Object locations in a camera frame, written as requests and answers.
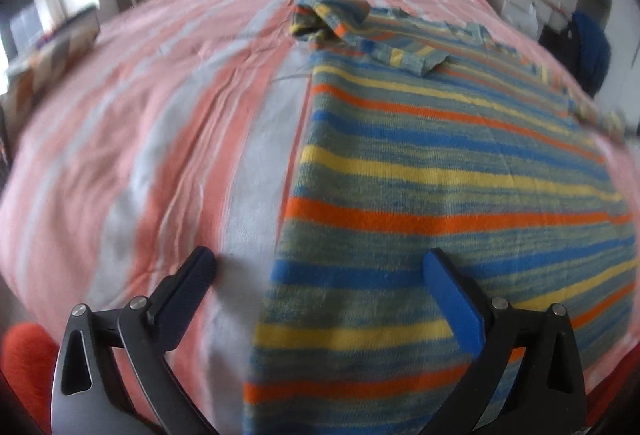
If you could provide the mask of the striped knit sweater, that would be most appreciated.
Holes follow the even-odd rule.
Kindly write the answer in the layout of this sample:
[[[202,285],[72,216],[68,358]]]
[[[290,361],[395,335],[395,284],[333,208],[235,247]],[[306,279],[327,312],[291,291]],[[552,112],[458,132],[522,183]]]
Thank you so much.
[[[580,359],[628,332],[631,210],[560,81],[477,24],[299,0],[310,115],[244,387],[247,434],[413,434],[469,359],[438,247],[490,295],[566,306]]]

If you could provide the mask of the pink striped bed sheet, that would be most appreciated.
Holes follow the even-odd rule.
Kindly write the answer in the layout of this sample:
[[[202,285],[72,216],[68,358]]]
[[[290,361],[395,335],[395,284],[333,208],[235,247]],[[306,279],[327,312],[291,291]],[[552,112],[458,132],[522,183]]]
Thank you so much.
[[[74,305],[122,306],[194,247],[215,252],[215,288],[170,364],[226,434],[247,434],[250,355],[307,135],[314,51],[291,32],[298,1],[148,0],[111,20],[29,117],[1,197],[2,276],[55,339]],[[361,1],[480,25],[576,103],[637,241],[630,328],[582,365],[590,391],[620,384],[639,344],[637,159],[585,128],[570,74],[484,0]]]

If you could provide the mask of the orange clothing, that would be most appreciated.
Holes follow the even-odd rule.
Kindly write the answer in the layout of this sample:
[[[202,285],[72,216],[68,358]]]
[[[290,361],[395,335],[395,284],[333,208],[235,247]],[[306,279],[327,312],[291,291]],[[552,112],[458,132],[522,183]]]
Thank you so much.
[[[13,325],[1,341],[1,370],[44,433],[51,433],[51,396],[58,344],[41,325]]]

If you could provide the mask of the black chair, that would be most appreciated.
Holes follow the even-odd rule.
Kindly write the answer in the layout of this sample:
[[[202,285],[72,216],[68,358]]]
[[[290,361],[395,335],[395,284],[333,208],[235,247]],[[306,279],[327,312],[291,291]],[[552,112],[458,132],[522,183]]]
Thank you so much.
[[[538,43],[546,48],[568,72],[574,74],[579,66],[580,38],[574,22],[567,23],[561,31],[550,25],[542,28]]]

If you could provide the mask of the striped pillow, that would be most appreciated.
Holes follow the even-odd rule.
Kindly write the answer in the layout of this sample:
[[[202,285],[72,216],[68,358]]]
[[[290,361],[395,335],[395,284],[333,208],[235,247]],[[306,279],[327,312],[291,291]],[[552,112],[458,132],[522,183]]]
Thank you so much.
[[[98,7],[88,5],[40,38],[6,70],[3,109],[25,115],[46,91],[93,50],[100,34]]]

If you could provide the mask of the blue jacket on chair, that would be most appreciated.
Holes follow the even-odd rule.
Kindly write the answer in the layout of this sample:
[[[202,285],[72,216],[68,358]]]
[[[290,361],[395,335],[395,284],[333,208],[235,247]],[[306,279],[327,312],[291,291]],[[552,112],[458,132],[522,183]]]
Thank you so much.
[[[611,65],[612,50],[600,24],[583,11],[572,15],[570,29],[578,40],[578,55],[574,77],[583,91],[596,97]]]

